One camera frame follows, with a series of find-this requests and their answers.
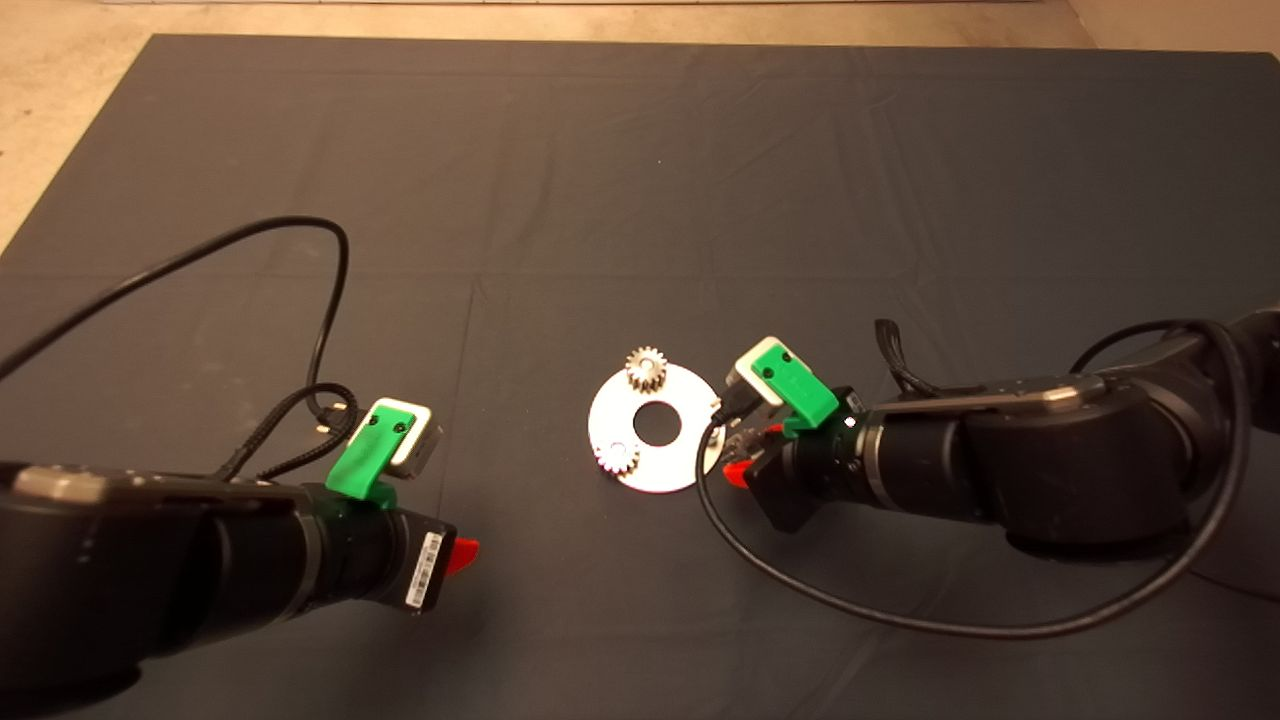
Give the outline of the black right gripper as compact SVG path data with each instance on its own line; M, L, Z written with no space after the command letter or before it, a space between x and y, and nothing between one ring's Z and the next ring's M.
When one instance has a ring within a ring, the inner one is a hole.
M726 462L724 480L749 489L768 523L796 533L829 503L873 505L861 457L865 416L837 413L820 427L794 437L783 424L768 425L762 451Z

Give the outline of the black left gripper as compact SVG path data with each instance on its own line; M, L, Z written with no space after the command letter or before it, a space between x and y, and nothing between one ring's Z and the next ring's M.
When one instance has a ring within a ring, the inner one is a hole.
M339 495L317 505L317 605L349 600L401 612L435 609L447 577L475 562L480 542L439 519Z

